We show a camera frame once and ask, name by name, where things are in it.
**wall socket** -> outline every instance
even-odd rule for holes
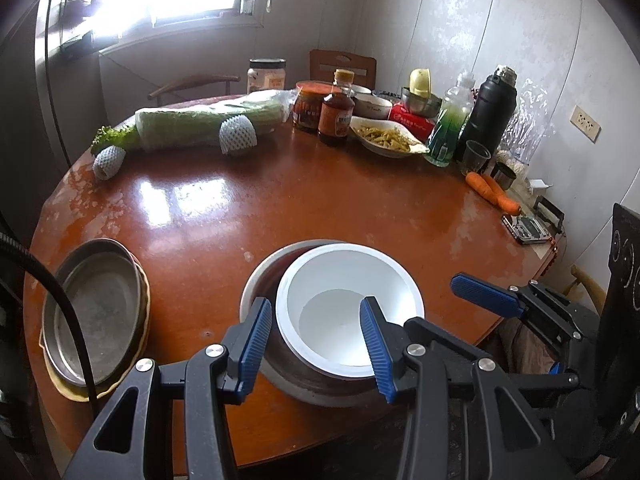
[[[591,139],[591,142],[595,142],[600,133],[600,125],[591,119],[587,113],[576,105],[574,113],[571,116],[571,124],[578,128],[582,133]]]

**black jar lid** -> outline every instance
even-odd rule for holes
[[[287,61],[285,59],[259,57],[249,60],[249,68],[286,68]]]

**plastic bag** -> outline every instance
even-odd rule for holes
[[[524,177],[529,161],[544,137],[554,132],[549,124],[546,90],[526,79],[518,92],[518,105],[498,147],[498,160]]]
[[[258,136],[273,131],[289,119],[299,89],[263,90],[188,108],[142,108],[136,112],[136,129],[145,151],[178,146],[212,144],[218,146],[224,121],[245,115]]]

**reddish-brown tabletop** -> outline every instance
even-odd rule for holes
[[[548,253],[518,245],[500,212],[455,168],[419,156],[393,160],[352,140],[329,148],[283,124],[242,158],[218,148],[129,153],[112,180],[96,182],[85,153],[42,208],[31,251],[52,272],[78,244],[110,237],[148,275],[152,306],[145,355],[189,358],[238,321],[242,288],[257,264],[287,244],[335,238],[372,246],[414,277],[426,317],[470,343],[498,322],[458,300],[460,271],[507,286],[537,276]],[[88,405],[62,397],[38,346],[44,290],[24,285],[24,327],[33,374],[56,429],[75,450]],[[184,473],[182,413],[174,410],[174,464]],[[320,408],[286,396],[262,376],[247,402],[228,409],[240,465],[318,444],[379,416],[368,408]]]

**red box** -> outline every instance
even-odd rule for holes
[[[402,103],[396,103],[393,108],[391,108],[389,120],[402,124],[402,126],[409,130],[414,137],[421,142],[427,140],[436,125],[436,123],[430,119],[413,115]]]

